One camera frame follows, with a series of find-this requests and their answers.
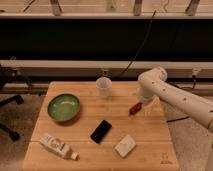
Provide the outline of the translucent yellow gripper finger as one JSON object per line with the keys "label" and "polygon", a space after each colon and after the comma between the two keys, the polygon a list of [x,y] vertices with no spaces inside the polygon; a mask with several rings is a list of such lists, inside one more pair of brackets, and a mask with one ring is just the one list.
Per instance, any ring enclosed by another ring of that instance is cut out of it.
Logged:
{"label": "translucent yellow gripper finger", "polygon": [[161,114],[161,104],[160,99],[158,97],[155,97],[150,103],[145,106],[145,113],[147,115]]}

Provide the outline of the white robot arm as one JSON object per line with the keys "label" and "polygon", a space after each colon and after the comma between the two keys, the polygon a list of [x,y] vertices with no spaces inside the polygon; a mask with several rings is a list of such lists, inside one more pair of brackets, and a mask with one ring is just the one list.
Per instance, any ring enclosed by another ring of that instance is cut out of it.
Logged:
{"label": "white robot arm", "polygon": [[167,71],[156,67],[138,76],[138,99],[143,104],[158,96],[182,110],[197,123],[213,133],[213,101],[176,88],[166,82]]}

